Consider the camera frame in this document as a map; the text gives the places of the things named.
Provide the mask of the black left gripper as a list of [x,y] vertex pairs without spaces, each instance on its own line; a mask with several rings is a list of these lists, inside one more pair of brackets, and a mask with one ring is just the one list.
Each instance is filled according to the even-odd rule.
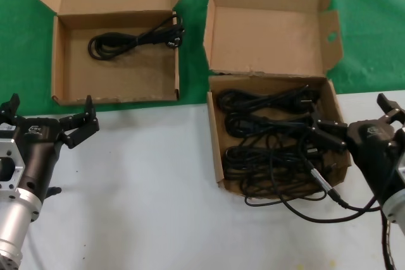
[[13,138],[25,165],[18,187],[43,202],[62,144],[73,149],[99,131],[96,109],[88,95],[82,113],[58,121],[54,118],[25,119],[16,113],[19,105],[19,95],[13,94],[9,101],[1,104],[0,120],[17,125]]

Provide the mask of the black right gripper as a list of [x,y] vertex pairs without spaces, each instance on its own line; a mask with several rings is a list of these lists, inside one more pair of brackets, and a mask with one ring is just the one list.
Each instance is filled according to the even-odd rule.
[[404,182],[397,173],[403,144],[394,140],[394,122],[404,126],[405,113],[396,102],[379,93],[377,104],[383,116],[377,120],[346,123],[323,118],[317,109],[311,111],[310,134],[316,144],[335,152],[347,148],[354,163],[362,172],[378,203],[385,203],[391,196],[404,189]]

